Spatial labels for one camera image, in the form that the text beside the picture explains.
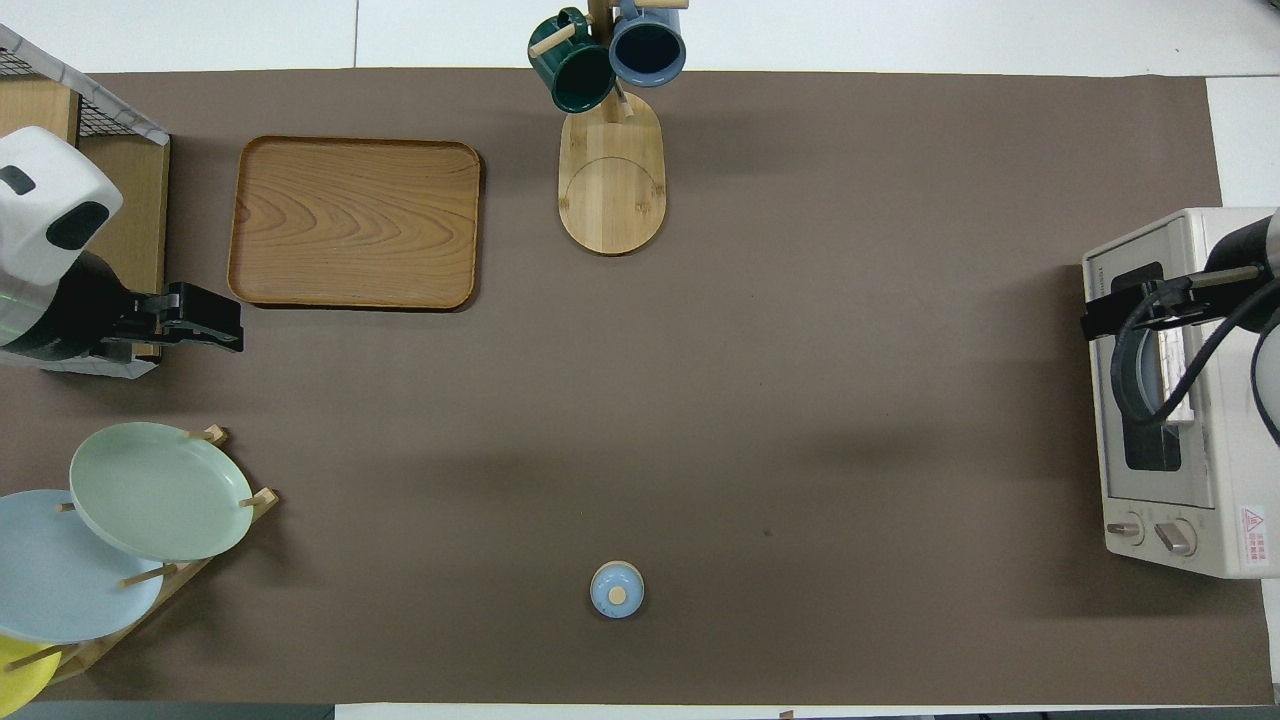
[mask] oven knob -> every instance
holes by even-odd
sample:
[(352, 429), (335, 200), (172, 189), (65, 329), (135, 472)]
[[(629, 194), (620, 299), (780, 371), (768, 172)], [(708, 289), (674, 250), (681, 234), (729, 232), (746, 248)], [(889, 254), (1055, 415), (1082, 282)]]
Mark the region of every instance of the oven knob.
[(1142, 541), (1147, 539), (1142, 518), (1137, 512), (1125, 512), (1119, 523), (1107, 523), (1107, 534), (1120, 536), (1129, 544), (1142, 544)]
[(1196, 529), (1181, 518), (1172, 523), (1157, 523), (1156, 537), (1165, 543), (1165, 548), (1174, 555), (1187, 557), (1196, 552)]

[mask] light green plate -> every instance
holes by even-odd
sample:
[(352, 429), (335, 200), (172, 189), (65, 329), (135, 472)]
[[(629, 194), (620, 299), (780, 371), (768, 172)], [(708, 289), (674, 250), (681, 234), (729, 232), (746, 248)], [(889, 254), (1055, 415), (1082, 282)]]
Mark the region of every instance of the light green plate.
[(253, 519), (236, 462), (202, 439), (155, 423), (90, 436), (72, 457), (70, 489), (84, 524), (148, 560), (186, 562), (229, 550)]

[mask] warning label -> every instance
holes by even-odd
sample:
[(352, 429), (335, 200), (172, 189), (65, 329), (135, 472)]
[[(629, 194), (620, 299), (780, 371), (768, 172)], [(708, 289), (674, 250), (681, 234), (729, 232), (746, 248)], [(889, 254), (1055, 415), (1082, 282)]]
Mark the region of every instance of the warning label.
[(1240, 507), (1240, 532), (1244, 537), (1244, 565), (1270, 565), (1267, 559), (1267, 511), (1261, 505)]

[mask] dark green mug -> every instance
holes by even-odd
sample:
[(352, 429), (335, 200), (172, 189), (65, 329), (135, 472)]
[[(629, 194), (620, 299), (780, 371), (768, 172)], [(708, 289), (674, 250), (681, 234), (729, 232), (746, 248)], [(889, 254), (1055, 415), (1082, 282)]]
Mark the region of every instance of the dark green mug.
[(573, 36), (530, 58), (529, 63), (552, 91), (552, 101), (566, 113), (585, 113), (600, 104), (613, 91), (613, 67), (609, 50), (591, 38), (586, 17), (577, 8), (564, 8), (547, 18), (529, 36), (529, 46), (550, 37), (561, 28), (573, 26)]

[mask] light blue plate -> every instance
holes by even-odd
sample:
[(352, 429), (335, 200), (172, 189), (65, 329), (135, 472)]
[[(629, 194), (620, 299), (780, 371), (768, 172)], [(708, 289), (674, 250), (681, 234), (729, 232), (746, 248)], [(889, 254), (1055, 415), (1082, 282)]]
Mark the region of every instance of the light blue plate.
[(605, 618), (628, 618), (643, 602), (644, 579), (630, 562), (605, 562), (591, 578), (591, 605)]
[(76, 509), (97, 536), (140, 557), (187, 562), (238, 543), (253, 493), (221, 450), (182, 429), (124, 423), (101, 429), (72, 457)]
[(0, 634), (69, 644), (136, 623), (160, 593), (161, 578), (120, 589), (116, 583), (159, 568), (105, 543), (60, 489), (0, 497)]

